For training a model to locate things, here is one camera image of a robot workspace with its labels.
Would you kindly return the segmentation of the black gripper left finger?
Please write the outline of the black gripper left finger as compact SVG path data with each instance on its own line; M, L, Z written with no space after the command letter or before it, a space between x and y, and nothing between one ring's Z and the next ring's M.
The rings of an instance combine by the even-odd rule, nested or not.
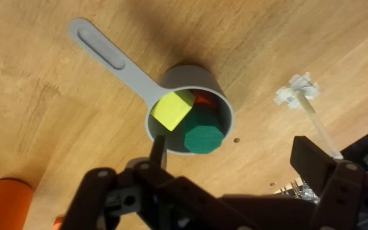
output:
M161 169L165 169L168 165L168 156L166 156L166 137L165 135L157 135L154 140L154 146L151 149L150 160L160 166Z

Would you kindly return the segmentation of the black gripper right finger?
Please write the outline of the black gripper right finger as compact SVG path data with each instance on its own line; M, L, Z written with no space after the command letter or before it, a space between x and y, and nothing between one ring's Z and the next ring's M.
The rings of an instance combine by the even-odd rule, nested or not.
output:
M306 135L297 135L293 140L290 165L315 194L321 195L336 161Z

